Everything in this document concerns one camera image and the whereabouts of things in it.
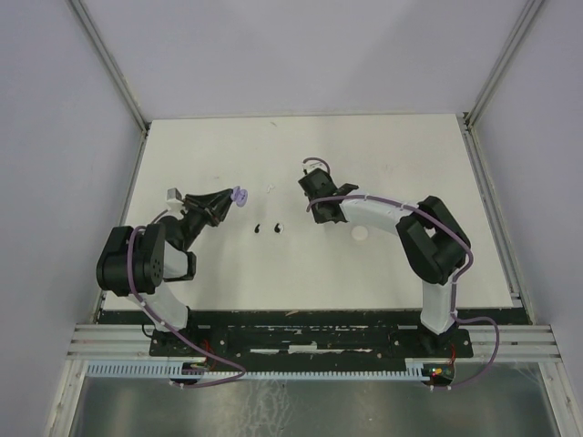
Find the purple earbud charging case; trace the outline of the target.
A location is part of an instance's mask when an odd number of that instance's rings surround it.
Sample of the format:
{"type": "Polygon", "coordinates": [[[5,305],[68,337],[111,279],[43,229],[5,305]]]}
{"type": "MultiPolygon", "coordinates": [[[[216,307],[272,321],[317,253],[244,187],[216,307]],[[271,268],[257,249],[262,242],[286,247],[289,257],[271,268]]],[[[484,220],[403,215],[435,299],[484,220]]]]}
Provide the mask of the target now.
{"type": "Polygon", "coordinates": [[[248,196],[249,194],[247,189],[236,186],[232,189],[230,198],[237,207],[242,208],[246,205],[248,196]]]}

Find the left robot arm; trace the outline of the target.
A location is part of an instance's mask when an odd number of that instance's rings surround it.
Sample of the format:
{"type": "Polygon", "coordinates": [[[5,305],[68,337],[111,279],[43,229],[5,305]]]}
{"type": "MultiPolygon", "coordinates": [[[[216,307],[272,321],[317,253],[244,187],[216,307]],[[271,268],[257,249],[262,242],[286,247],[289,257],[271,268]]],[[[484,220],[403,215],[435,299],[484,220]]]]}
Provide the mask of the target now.
{"type": "Polygon", "coordinates": [[[137,304],[156,330],[171,332],[170,345],[190,355],[201,344],[189,308],[171,291],[172,282],[194,279],[197,256],[190,250],[205,228],[216,228],[230,207],[243,207],[246,189],[236,186],[206,195],[183,195],[170,188],[166,209],[145,227],[114,227],[97,262],[97,284],[137,304]]]}

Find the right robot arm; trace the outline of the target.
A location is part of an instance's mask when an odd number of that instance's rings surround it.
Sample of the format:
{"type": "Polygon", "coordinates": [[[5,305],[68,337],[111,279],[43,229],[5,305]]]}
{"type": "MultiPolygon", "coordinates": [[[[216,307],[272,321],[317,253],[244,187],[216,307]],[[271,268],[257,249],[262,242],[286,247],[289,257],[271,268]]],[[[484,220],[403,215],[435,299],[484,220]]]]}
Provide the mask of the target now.
{"type": "Polygon", "coordinates": [[[299,180],[314,221],[352,223],[375,228],[400,239],[410,268],[422,282],[424,327],[419,348],[438,356],[451,345],[456,325],[459,277],[474,262],[471,243],[443,200],[429,196],[407,203],[369,194],[350,183],[337,186],[321,167],[305,169],[299,180]]]}

